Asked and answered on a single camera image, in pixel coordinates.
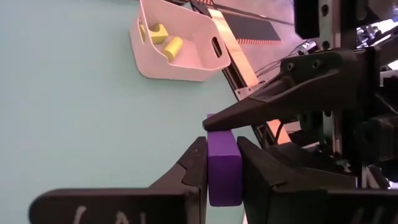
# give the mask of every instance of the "purple block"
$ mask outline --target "purple block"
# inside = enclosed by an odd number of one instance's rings
[[[207,141],[210,205],[214,207],[241,205],[243,194],[242,157],[232,131],[208,132]]]

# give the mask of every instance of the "basket handle hole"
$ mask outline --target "basket handle hole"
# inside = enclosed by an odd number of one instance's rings
[[[216,37],[213,37],[213,38],[212,38],[211,44],[212,44],[212,46],[213,46],[214,53],[216,54],[216,56],[217,56],[218,58],[220,58],[220,57],[223,55],[223,52],[221,51],[220,44],[219,44],[219,42],[218,42],[218,40],[217,40]]]
[[[144,24],[142,23],[141,18],[138,18],[137,25],[138,25],[138,30],[139,30],[139,33],[141,36],[141,41],[142,41],[142,43],[145,43],[146,33],[145,33]]]

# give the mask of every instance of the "light blue table surface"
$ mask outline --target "light blue table surface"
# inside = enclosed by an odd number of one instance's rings
[[[129,36],[138,1],[0,1],[0,223],[26,224],[60,187],[147,187],[235,102],[205,83],[138,74]],[[255,141],[249,128],[235,131]],[[209,224],[243,208],[208,207]]]

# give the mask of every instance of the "yellow foam piece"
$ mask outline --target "yellow foam piece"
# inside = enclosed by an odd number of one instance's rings
[[[172,62],[180,52],[183,40],[179,37],[174,37],[164,48],[162,53],[167,57],[169,62]]]
[[[145,42],[146,32],[143,24],[139,24],[139,30],[141,33],[142,41]],[[153,27],[149,28],[149,35],[152,39],[152,43],[163,44],[163,42],[169,36],[169,33],[167,32],[163,24],[156,24]]]
[[[156,24],[150,28],[150,38],[154,44],[163,44],[168,36],[169,33],[163,24]]]

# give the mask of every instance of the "handwritten marking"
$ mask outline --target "handwritten marking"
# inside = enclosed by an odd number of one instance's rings
[[[146,214],[144,212],[141,212],[139,214],[140,217],[140,224],[146,224],[147,223],[147,217]]]
[[[73,221],[73,224],[79,224],[80,223],[80,219],[81,216],[83,216],[84,212],[87,210],[87,208],[85,206],[79,206],[76,209],[76,215],[75,215],[75,219]]]
[[[123,212],[118,212],[115,224],[129,224],[129,220]]]

